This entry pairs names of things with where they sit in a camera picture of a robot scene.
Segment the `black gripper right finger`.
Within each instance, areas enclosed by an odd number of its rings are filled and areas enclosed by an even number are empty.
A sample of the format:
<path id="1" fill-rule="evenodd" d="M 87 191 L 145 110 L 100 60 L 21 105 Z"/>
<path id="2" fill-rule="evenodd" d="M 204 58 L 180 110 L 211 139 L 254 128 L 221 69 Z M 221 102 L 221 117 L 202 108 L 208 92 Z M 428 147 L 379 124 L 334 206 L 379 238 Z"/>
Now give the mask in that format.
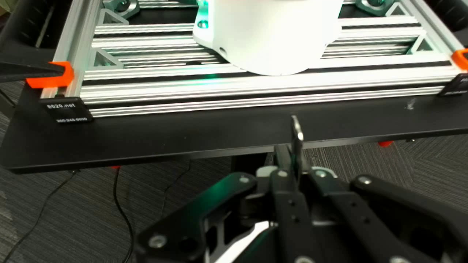
<path id="1" fill-rule="evenodd" d="M 400 241 L 436 263 L 468 263 L 468 213 L 372 175 L 352 188 Z"/>

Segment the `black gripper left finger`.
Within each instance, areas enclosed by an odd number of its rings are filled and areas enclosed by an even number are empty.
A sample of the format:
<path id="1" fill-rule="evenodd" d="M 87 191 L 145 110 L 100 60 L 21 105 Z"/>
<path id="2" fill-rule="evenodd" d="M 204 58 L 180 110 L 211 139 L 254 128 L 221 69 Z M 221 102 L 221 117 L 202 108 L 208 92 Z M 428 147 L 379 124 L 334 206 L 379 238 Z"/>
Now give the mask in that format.
<path id="1" fill-rule="evenodd" d="M 233 172 L 138 235 L 138 263 L 211 263 L 254 231 L 240 203 L 258 180 Z"/>

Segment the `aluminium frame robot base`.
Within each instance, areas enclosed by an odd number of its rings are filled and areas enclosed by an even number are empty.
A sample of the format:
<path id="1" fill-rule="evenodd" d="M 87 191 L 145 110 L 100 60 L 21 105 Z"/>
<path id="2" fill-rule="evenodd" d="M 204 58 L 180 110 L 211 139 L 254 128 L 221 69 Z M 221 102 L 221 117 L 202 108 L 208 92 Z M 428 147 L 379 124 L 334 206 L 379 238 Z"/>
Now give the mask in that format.
<path id="1" fill-rule="evenodd" d="M 297 74 L 240 69 L 194 36 L 198 0 L 72 0 L 40 99 L 61 123 L 401 96 L 458 95 L 467 50 L 428 0 L 344 0 L 341 31 Z"/>

